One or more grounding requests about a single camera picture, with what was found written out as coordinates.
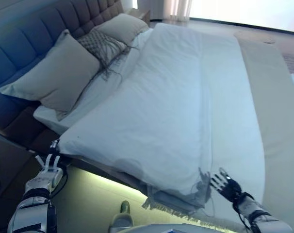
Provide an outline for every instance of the bedside table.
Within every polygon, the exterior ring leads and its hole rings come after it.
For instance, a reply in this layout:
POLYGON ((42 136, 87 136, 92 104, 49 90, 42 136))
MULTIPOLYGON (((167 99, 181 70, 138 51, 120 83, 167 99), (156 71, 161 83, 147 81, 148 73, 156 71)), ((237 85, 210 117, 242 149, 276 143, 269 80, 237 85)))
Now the bedside table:
POLYGON ((148 26, 150 26, 150 10, 139 10, 139 9, 132 8, 131 10, 127 12, 127 14, 141 19, 148 26))

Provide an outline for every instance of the pillow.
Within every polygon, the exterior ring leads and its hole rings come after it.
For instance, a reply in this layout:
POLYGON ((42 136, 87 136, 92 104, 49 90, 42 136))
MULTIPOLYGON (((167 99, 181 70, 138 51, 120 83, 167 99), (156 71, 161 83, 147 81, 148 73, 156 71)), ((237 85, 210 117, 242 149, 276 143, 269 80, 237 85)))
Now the pillow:
POLYGON ((39 100, 55 109, 61 120, 72 110, 98 70, 99 61, 65 30, 42 61, 14 83, 1 87, 0 92, 39 100))
POLYGON ((99 60, 101 68, 104 69, 127 47, 125 44, 101 33, 96 28, 93 28, 87 35, 80 37, 77 41, 99 60))
POLYGON ((148 25, 133 16, 119 14, 107 22, 97 26, 97 29, 112 38, 130 46, 132 40, 139 34, 148 30, 148 25))

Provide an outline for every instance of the robot finger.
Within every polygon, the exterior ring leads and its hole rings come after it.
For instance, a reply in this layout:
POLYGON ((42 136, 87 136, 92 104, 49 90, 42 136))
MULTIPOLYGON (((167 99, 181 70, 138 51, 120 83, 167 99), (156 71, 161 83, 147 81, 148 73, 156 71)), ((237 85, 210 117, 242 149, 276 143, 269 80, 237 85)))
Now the robot finger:
POLYGON ((219 177, 217 174, 215 174, 215 177, 218 179, 219 182, 221 182, 224 186, 226 186, 228 184, 226 179, 223 179, 221 177, 219 177))
POLYGON ((213 184, 213 187, 215 187, 217 190, 220 190, 221 191, 224 188, 224 186, 222 185, 222 183, 219 183, 214 178, 211 179, 211 183, 213 184))
POLYGON ((217 192, 220 193, 222 191, 217 185, 213 184, 212 181, 210 182, 210 184, 217 192))
POLYGON ((219 169, 219 173, 226 179, 226 180, 232 180, 232 178, 228 175, 228 173, 221 167, 219 169))

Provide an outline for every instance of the upholstered headboard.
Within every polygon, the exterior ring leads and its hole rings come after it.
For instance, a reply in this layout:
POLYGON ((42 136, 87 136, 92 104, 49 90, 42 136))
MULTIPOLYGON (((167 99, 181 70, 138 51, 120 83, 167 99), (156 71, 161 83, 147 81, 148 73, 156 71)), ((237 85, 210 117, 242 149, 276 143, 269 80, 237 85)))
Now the upholstered headboard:
MULTIPOLYGON (((2 26, 0 87, 17 80, 40 62, 64 29, 78 38, 122 12, 120 0, 60 0, 2 26)), ((34 119, 33 112, 39 104, 0 93, 0 134, 45 153, 58 135, 34 119)))

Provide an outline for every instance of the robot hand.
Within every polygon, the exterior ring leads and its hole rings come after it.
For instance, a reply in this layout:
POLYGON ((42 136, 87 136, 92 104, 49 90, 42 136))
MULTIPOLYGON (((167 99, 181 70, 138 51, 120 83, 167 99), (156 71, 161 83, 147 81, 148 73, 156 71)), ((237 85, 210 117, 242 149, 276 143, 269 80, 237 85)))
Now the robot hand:
POLYGON ((253 233, 293 233, 285 222, 272 217, 249 193, 242 192, 240 185, 224 169, 220 168, 219 173, 211 179, 211 186, 233 203, 241 221, 240 215, 248 220, 250 227, 242 221, 247 229, 253 233))
POLYGON ((26 183, 22 201, 9 222, 8 233, 57 232, 56 210, 51 198, 64 175, 65 183, 67 181, 65 167, 60 168, 58 165, 60 155, 56 150, 57 144, 58 140, 52 142, 45 163, 36 156, 42 169, 35 178, 26 183))

